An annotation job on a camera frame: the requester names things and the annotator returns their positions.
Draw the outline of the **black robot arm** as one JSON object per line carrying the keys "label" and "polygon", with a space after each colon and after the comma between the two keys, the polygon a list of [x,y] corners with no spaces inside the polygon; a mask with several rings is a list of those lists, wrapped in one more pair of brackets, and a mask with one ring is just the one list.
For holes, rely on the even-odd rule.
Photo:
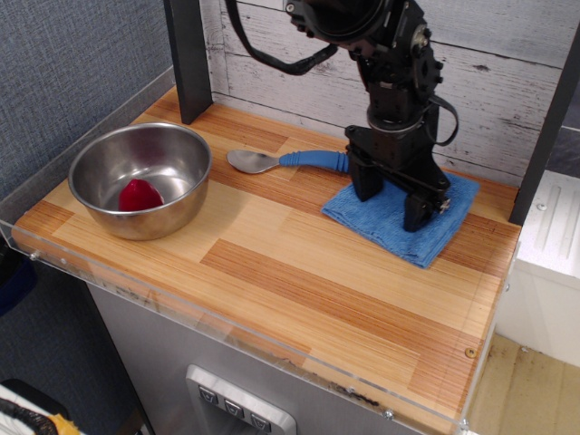
{"label": "black robot arm", "polygon": [[298,31],[348,51],[369,95],[367,126],[351,125],[346,154],[359,200],[382,183],[406,192],[403,227],[422,228],[449,205],[448,178],[435,163],[440,110],[454,108],[435,93],[443,64],[414,1],[287,1]]}

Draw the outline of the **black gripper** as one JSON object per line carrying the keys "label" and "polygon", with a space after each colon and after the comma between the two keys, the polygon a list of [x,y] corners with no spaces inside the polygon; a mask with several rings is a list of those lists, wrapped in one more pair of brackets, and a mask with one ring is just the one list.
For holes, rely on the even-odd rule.
{"label": "black gripper", "polygon": [[381,131],[349,126],[348,173],[357,198],[364,202],[382,190],[383,181],[409,193],[404,202],[403,228],[416,232],[430,220],[434,210],[450,206],[450,181],[432,156],[433,142],[425,129]]}

